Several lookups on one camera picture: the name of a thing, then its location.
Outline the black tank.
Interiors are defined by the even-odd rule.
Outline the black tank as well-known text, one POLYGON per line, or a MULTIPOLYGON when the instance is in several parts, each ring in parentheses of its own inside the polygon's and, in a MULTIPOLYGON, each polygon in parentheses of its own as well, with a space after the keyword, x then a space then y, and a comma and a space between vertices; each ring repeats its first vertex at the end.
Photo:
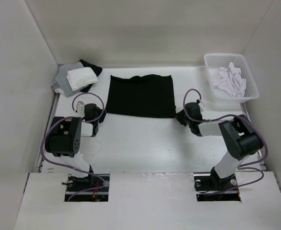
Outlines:
MULTIPOLYGON (((82 59, 79 60, 81 62, 81 64, 84 66, 84 67, 89 67, 93 70, 93 72, 95 73, 96 77, 99 77, 99 75, 101 74, 102 72, 102 68, 99 67, 99 66, 96 66, 94 64, 91 64, 91 63, 88 63, 82 59)), ((85 88, 83 88, 81 90, 81 92, 88 92, 90 90, 90 88, 93 86, 93 84, 89 84, 88 86, 86 86, 85 88)))
POLYGON ((149 74, 123 79, 111 76, 106 111, 148 118, 176 115, 172 76, 149 74))

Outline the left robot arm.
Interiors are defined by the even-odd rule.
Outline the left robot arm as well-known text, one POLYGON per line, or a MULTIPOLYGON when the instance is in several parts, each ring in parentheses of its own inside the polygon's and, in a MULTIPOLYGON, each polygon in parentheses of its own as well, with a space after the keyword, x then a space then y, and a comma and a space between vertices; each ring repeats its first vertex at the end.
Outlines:
POLYGON ((44 161, 81 173, 81 177, 74 176, 72 181, 78 183, 82 190, 90 191, 94 187, 95 176, 91 165, 80 153, 81 137, 97 135, 98 126, 104 121, 106 110, 94 103, 80 102, 76 112, 84 117, 56 116, 53 118, 40 151, 44 161))

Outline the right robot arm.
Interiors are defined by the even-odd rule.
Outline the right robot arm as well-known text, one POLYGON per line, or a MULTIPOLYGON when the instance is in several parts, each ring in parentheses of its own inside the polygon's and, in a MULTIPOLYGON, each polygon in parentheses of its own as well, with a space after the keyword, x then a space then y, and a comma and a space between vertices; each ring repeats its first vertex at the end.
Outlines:
POLYGON ((264 147, 255 129, 247 123, 247 117, 240 115, 231 120, 205 121, 202 118, 200 102, 187 103, 175 115, 183 126, 188 126, 198 137, 221 136, 226 145, 226 153, 215 165, 209 176, 195 176, 198 192, 223 191, 234 185, 234 172, 250 155, 264 147))

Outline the folded white tank top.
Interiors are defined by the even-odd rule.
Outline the folded white tank top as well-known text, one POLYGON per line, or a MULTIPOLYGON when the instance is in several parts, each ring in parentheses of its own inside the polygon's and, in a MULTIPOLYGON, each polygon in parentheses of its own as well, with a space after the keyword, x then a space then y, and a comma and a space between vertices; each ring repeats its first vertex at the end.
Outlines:
POLYGON ((73 91, 98 82, 98 77, 90 67, 70 70, 66 78, 73 91))

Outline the folded grey tank top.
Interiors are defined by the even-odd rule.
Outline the folded grey tank top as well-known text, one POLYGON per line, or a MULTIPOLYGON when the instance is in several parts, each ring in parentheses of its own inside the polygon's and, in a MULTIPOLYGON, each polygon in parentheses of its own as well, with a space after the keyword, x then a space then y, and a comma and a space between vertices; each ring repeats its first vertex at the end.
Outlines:
POLYGON ((55 76, 51 83, 51 88, 53 90, 61 88, 61 90, 63 91, 62 94, 66 97, 71 97, 78 93, 81 89, 83 89, 83 87, 73 91, 66 76, 68 71, 80 68, 83 68, 81 62, 77 62, 76 64, 67 64, 60 66, 58 74, 55 76))

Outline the folded black tank top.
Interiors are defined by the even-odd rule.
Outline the folded black tank top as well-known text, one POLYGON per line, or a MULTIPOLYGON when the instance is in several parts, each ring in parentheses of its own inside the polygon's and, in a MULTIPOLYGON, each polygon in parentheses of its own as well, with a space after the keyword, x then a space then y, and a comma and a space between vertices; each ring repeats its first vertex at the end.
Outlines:
MULTIPOLYGON (((99 77, 99 75, 101 74, 102 72, 102 68, 99 67, 99 66, 96 66, 94 64, 91 64, 91 63, 88 63, 82 59, 79 60, 81 62, 81 64, 84 66, 84 67, 89 67, 93 70, 93 72, 95 73, 96 77, 99 77)), ((86 86, 85 88, 83 88, 81 90, 81 92, 88 92, 90 90, 90 88, 93 86, 93 84, 89 84, 88 86, 86 86)))

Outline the white tank top in basket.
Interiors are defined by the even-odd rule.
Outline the white tank top in basket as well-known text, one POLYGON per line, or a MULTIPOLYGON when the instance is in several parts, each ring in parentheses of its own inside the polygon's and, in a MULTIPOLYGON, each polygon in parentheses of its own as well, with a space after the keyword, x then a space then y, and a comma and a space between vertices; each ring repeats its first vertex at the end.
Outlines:
POLYGON ((227 67, 219 67, 209 71, 214 90, 221 91, 230 97, 244 97, 246 79, 242 77, 242 70, 230 62, 227 67))

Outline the white plastic basket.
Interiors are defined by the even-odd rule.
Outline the white plastic basket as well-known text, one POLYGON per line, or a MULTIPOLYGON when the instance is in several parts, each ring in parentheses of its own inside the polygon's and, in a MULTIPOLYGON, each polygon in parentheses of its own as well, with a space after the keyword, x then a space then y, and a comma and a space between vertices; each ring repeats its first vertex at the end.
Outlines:
POLYGON ((243 55, 210 53, 204 55, 212 101, 236 104, 259 97, 258 87, 243 55))

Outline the left aluminium rail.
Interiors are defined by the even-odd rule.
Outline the left aluminium rail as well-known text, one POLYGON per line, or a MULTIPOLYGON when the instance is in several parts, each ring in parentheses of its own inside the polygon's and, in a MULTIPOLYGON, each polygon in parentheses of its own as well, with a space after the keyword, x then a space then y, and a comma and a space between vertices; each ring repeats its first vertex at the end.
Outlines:
MULTIPOLYGON (((45 134, 47 133, 47 131, 49 130, 51 123, 52 123, 52 119, 56 113, 56 109, 57 109, 57 105, 58 105, 58 101, 59 101, 59 97, 60 95, 58 93, 54 93, 53 99, 52 99, 52 104, 49 110, 49 114, 47 117, 47 124, 45 127, 45 131, 42 137, 45 136, 45 134)), ((33 172, 34 173, 40 173, 41 172, 41 167, 43 165, 43 158, 41 156, 41 144, 42 142, 40 142, 39 146, 38 146, 38 154, 37 154, 37 158, 34 164, 34 168, 33 168, 33 172)))

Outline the aluminium rail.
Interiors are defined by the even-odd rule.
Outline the aluminium rail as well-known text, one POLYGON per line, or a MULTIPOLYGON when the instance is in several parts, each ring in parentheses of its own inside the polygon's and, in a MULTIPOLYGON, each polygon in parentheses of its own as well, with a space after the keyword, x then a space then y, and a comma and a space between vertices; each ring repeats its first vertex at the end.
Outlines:
MULTIPOLYGON (((59 97, 60 95, 58 93, 54 93, 53 99, 52 99, 52 104, 49 110, 49 114, 47 117, 47 124, 45 127, 45 131, 42 137, 45 136, 45 134, 47 133, 47 131, 49 130, 51 123, 52 123, 52 119, 56 113, 56 109, 57 109, 57 105, 58 105, 58 101, 59 101, 59 97)), ((43 158, 41 156, 41 144, 42 142, 40 142, 39 146, 38 146, 38 154, 37 154, 37 158, 34 164, 34 168, 33 168, 33 172, 34 173, 40 173, 41 172, 41 167, 43 165, 43 158)))
MULTIPOLYGON (((249 109, 249 107, 247 106, 247 103, 240 103, 240 106, 241 106, 241 110, 242 110, 243 114, 247 116, 249 121, 251 121, 251 123, 255 127, 257 127, 257 125, 255 123, 254 115, 253 115, 252 111, 249 109)), ((265 154, 265 149, 264 148, 262 148, 261 150, 258 150, 255 154, 251 155, 249 158, 247 158, 243 162, 243 164, 246 164, 246 166, 244 166, 244 167, 253 167, 253 168, 260 169, 260 170, 262 170, 264 172, 267 171, 267 167, 266 167, 266 164, 265 164, 264 161, 256 162, 256 163, 247 165, 247 164, 249 164, 251 162, 259 161, 260 159, 263 158, 264 154, 265 154)))

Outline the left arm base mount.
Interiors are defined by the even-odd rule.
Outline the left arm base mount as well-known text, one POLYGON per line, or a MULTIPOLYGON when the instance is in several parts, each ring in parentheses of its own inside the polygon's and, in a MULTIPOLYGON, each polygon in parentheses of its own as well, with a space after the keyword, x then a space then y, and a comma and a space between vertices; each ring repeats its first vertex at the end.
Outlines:
POLYGON ((86 176, 84 178, 69 175, 65 186, 65 202, 108 202, 110 174, 86 176))

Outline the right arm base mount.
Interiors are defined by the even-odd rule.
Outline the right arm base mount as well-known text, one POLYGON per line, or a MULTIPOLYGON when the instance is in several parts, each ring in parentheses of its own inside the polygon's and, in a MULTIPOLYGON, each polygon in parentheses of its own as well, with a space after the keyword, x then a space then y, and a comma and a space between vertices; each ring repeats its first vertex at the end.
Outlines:
POLYGON ((194 174, 194 188, 199 202, 241 201, 238 188, 230 190, 236 186, 234 174, 221 180, 210 173, 194 174))

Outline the right aluminium rail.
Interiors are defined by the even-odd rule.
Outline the right aluminium rail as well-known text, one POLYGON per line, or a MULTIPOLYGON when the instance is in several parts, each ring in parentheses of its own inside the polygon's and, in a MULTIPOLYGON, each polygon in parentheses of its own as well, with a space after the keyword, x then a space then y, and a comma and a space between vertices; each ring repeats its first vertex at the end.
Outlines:
MULTIPOLYGON (((251 121, 251 123, 255 127, 257 127, 257 125, 255 123, 254 115, 253 115, 252 111, 249 109, 249 107, 247 106, 247 103, 240 103, 240 106, 241 106, 241 110, 242 110, 243 114, 247 116, 249 121, 251 121)), ((255 154, 251 155, 249 158, 247 158, 243 162, 243 164, 246 164, 246 166, 244 166, 244 167, 253 167, 253 168, 260 169, 260 170, 262 170, 264 172, 267 171, 267 167, 266 167, 266 164, 265 164, 264 161, 256 162, 256 163, 247 165, 247 164, 249 164, 251 162, 259 161, 260 159, 263 158, 264 154, 265 154, 265 149, 264 148, 262 148, 261 150, 258 150, 255 154)))

